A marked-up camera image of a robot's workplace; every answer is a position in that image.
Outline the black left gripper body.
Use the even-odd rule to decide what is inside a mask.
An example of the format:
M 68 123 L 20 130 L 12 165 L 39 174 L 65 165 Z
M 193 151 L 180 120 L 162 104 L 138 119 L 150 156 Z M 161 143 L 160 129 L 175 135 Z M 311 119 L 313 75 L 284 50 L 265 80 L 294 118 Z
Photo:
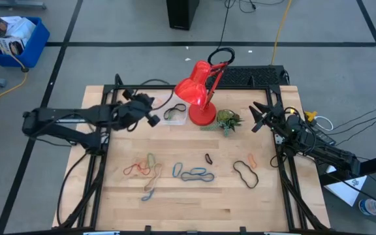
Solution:
M 112 110 L 111 128 L 115 131 L 127 129 L 153 110 L 151 107 L 154 98 L 137 98 L 121 104 Z

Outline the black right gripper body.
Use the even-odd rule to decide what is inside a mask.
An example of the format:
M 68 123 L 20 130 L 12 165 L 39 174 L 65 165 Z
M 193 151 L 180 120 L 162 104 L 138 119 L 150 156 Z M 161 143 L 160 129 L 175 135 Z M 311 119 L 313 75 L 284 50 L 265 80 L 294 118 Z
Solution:
M 287 125 L 285 111 L 281 103 L 276 103 L 266 115 L 266 124 L 271 130 L 281 137 L 289 137 L 292 133 Z

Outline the red scissors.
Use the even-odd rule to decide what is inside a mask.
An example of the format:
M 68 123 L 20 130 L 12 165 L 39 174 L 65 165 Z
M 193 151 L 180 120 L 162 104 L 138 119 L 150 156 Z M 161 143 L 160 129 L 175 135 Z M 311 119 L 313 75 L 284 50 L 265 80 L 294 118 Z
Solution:
M 123 169 L 123 174 L 127 176 L 127 175 L 129 175 L 133 171 L 133 169 L 137 169 L 137 171 L 139 171 L 138 168 L 137 168 L 137 164 L 138 163 L 135 163 L 135 164 L 132 164 L 131 166 L 129 166 L 127 168 L 124 168 Z M 149 169 L 147 171 L 144 171 L 144 172 L 139 171 L 139 173 L 141 173 L 141 174 L 143 174 L 145 176 L 149 175 L 150 172 L 151 172 L 151 169 Z

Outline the clear plastic bin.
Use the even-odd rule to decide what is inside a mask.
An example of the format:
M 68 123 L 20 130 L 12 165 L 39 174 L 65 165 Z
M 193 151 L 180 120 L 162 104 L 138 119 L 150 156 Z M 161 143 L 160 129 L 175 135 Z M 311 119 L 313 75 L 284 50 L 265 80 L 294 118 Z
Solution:
M 178 103 L 183 103 L 186 105 L 186 107 L 188 107 L 188 104 L 185 101 L 181 100 L 178 96 L 173 95 L 162 108 L 152 112 L 153 115 L 157 115 L 161 119 L 159 122 L 160 125 L 185 125 L 187 119 L 187 109 L 185 112 L 176 112 L 175 116 L 171 120 L 165 120 L 163 117 L 164 112 L 168 108 L 171 108 Z

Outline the large black wavy rubber band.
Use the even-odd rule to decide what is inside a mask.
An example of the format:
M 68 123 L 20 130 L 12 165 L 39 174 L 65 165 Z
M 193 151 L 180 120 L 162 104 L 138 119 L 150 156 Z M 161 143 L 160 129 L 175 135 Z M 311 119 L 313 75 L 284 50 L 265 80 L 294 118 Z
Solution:
M 249 183 L 243 176 L 242 171 L 238 168 L 240 165 L 242 165 L 252 176 L 254 179 L 253 183 Z M 244 185 L 248 189 L 254 189 L 259 184 L 259 176 L 258 174 L 244 161 L 238 160 L 235 161 L 232 165 L 233 170 L 239 175 L 240 180 L 244 183 Z

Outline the potted green succulent plant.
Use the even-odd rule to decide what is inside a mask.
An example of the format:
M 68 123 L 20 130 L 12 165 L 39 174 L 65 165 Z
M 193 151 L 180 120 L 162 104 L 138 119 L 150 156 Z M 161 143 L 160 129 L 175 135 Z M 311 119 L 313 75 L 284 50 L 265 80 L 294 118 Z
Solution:
M 216 115 L 216 121 L 210 125 L 200 128 L 201 131 L 215 131 L 221 129 L 224 137 L 227 137 L 230 131 L 235 132 L 236 127 L 242 125 L 243 119 L 239 114 L 229 109 L 219 110 Z

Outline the black perforated box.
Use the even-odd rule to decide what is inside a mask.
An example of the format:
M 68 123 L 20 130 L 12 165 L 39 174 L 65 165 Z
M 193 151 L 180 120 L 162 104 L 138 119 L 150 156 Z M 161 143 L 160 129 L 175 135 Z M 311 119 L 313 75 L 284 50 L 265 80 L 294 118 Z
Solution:
M 229 66 L 217 87 L 268 86 L 290 84 L 289 74 L 282 65 Z

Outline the black power adapter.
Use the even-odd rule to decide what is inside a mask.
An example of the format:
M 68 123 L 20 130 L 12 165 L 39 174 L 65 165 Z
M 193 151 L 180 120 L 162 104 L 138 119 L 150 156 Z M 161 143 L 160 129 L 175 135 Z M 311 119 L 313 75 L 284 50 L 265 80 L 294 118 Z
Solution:
M 332 145 L 332 146 L 334 146 L 336 144 L 336 141 L 334 139 L 330 138 L 327 134 L 325 134 L 324 132 L 322 132 L 320 130 L 315 130 L 315 134 L 316 134 L 318 139 L 320 139 L 321 141 L 323 141 L 326 144 L 329 144 L 329 145 Z

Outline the red desk lamp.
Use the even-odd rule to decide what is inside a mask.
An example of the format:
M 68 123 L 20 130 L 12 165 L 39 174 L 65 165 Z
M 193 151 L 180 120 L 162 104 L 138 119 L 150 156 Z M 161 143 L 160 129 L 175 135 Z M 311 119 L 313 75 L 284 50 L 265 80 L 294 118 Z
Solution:
M 228 61 L 216 65 L 197 61 L 191 75 L 174 88 L 174 93 L 190 104 L 188 116 L 195 125 L 207 126 L 214 122 L 217 110 L 211 99 L 228 65 Z

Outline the black tower box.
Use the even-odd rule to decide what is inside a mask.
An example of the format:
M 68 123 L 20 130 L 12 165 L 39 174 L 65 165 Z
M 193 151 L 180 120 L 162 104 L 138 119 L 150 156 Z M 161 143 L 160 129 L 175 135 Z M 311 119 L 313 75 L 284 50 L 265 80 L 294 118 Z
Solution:
M 166 0 L 169 26 L 190 30 L 200 0 Z

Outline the white paper sheet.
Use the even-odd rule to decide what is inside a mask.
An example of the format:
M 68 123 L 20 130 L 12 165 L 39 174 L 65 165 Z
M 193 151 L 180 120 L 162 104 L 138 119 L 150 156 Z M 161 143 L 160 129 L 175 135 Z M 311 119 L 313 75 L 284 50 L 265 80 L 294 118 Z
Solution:
M 360 190 L 364 186 L 367 177 L 362 176 L 359 178 L 346 180 L 345 183 L 337 182 L 330 185 L 325 185 L 324 188 L 336 195 L 349 206 L 354 206 Z

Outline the blue storage tub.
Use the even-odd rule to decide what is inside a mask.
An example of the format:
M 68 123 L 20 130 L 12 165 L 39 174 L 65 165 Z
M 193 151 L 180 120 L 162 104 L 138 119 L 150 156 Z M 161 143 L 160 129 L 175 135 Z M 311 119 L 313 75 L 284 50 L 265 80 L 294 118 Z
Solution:
M 26 17 L 31 20 L 36 28 L 29 39 L 22 39 L 24 51 L 21 55 L 3 54 L 0 50 L 0 66 L 33 68 L 48 41 L 50 32 L 38 17 Z

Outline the white printed carton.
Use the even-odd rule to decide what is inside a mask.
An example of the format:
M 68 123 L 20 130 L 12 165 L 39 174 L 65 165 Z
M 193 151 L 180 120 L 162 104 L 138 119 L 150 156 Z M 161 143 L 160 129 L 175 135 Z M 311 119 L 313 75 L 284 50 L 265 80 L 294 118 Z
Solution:
M 0 50 L 3 54 L 21 55 L 24 52 L 22 39 L 17 37 L 0 38 Z
M 35 28 L 36 25 L 26 17 L 0 17 L 0 38 L 16 37 L 19 39 L 29 39 Z

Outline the black aluminium table frame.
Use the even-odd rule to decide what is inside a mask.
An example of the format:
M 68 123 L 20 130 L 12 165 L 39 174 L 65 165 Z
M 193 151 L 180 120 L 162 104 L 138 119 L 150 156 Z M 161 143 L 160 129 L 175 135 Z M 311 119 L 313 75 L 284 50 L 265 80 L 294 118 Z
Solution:
M 201 131 L 190 121 L 185 125 L 149 126 L 140 122 L 133 132 L 115 131 L 110 137 L 101 186 L 91 196 L 78 224 L 97 230 L 153 232 L 188 231 L 236 232 L 287 231 L 290 224 L 300 227 L 306 222 L 294 200 L 284 202 L 284 190 L 275 161 L 272 132 L 263 127 L 252 132 L 253 116 L 249 106 L 254 101 L 266 102 L 272 94 L 250 86 L 222 87 L 213 101 L 218 108 L 229 108 L 241 115 L 243 124 L 230 136 L 221 131 Z M 129 175 L 123 169 L 147 154 L 155 156 L 163 168 L 150 200 L 141 201 L 148 193 L 143 186 L 153 177 L 137 169 Z M 208 164 L 205 154 L 213 164 Z M 259 177 L 254 189 L 248 189 L 233 170 L 241 160 L 249 165 L 252 153 Z M 175 163 L 183 163 L 181 174 L 202 167 L 212 173 L 211 182 L 183 181 L 181 174 L 172 177 Z

